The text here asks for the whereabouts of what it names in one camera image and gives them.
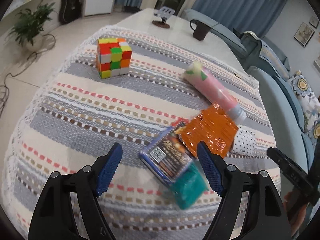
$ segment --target screw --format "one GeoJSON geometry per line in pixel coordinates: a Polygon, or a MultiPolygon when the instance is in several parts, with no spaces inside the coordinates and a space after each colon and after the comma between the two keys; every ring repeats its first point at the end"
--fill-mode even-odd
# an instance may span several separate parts
{"type": "Polygon", "coordinates": [[[56,178],[56,177],[58,177],[58,175],[59,175],[59,172],[57,172],[57,171],[54,171],[53,173],[51,173],[52,178],[56,178]]]}
{"type": "Polygon", "coordinates": [[[82,170],[84,172],[89,172],[89,171],[91,171],[91,166],[84,166],[82,170]]]}
{"type": "Polygon", "coordinates": [[[268,173],[266,171],[260,171],[262,177],[268,177],[268,173]]]}
{"type": "Polygon", "coordinates": [[[236,167],[233,166],[233,165],[228,165],[227,168],[228,168],[229,171],[235,171],[236,170],[236,167]]]}

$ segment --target tablecloth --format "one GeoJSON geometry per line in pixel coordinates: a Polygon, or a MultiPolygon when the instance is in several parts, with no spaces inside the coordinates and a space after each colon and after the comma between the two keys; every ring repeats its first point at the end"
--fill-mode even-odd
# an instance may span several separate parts
{"type": "MultiPolygon", "coordinates": [[[[256,137],[252,156],[228,153],[225,161],[246,172],[267,170],[280,190],[280,171],[266,156],[266,149],[276,146],[275,139],[254,78],[213,57],[146,33],[106,26],[48,78],[11,136],[2,196],[18,231],[27,237],[32,212],[51,172],[77,172],[118,142],[124,151],[122,161],[108,191],[98,199],[116,238],[202,239],[220,197],[208,190],[190,209],[180,210],[167,188],[139,159],[139,151],[172,122],[179,117],[191,119],[209,106],[181,76],[194,60],[237,99],[247,114],[239,127],[256,137]],[[99,37],[127,39],[133,51],[127,75],[99,77],[95,68],[99,37]]],[[[241,229],[247,197],[243,194],[235,234],[241,229]]],[[[71,199],[79,233],[86,236],[76,195],[71,199]]]]}

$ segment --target plant pot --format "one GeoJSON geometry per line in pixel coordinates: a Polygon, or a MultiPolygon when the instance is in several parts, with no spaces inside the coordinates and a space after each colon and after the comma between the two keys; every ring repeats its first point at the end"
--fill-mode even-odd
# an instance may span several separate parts
{"type": "Polygon", "coordinates": [[[25,45],[30,52],[37,52],[42,48],[43,36],[39,33],[37,36],[33,37],[33,45],[29,41],[26,42],[25,45]]]}

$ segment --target teal package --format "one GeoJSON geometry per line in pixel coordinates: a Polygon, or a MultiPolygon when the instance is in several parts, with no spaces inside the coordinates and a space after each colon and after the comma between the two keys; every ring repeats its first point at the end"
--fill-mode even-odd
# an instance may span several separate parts
{"type": "Polygon", "coordinates": [[[177,205],[184,210],[191,207],[208,188],[196,165],[191,163],[188,169],[170,186],[170,190],[177,205]]]}

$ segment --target dark brown mug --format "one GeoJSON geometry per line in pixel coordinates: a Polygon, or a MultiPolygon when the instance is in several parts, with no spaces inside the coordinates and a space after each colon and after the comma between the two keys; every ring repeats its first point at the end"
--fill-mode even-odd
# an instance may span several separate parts
{"type": "Polygon", "coordinates": [[[207,24],[204,24],[203,22],[200,22],[199,20],[195,19],[192,19],[190,21],[190,28],[194,30],[192,36],[199,41],[203,41],[207,33],[211,29],[210,26],[208,26],[207,24]],[[192,27],[192,23],[194,23],[197,26],[196,29],[192,27]]]}

